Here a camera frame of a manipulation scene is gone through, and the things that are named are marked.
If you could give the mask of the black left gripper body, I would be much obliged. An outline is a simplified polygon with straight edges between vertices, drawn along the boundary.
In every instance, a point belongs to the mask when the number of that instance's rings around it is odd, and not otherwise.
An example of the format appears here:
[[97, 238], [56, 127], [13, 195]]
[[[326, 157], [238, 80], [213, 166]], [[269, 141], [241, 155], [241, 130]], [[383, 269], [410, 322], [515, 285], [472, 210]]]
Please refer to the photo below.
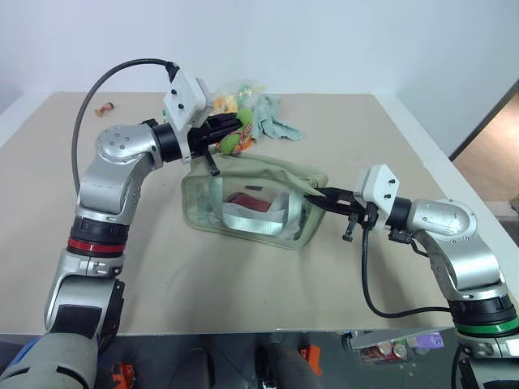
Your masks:
[[191, 128], [188, 133], [188, 144], [191, 157], [203, 155], [203, 145], [212, 145], [222, 139], [222, 116], [210, 116], [201, 127]]

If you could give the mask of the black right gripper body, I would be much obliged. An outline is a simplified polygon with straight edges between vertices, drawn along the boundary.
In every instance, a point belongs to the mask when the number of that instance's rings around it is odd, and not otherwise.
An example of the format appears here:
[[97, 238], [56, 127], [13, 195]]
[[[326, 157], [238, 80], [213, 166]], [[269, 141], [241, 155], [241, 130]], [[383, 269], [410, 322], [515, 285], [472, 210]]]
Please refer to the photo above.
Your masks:
[[348, 224], [342, 239], [346, 242], [353, 241], [354, 229], [358, 225], [364, 231], [372, 230], [376, 222], [376, 205], [372, 202], [367, 202], [363, 206], [355, 198], [351, 191], [344, 190], [338, 196], [339, 200], [346, 201], [345, 205], [348, 208], [346, 215], [348, 216]]

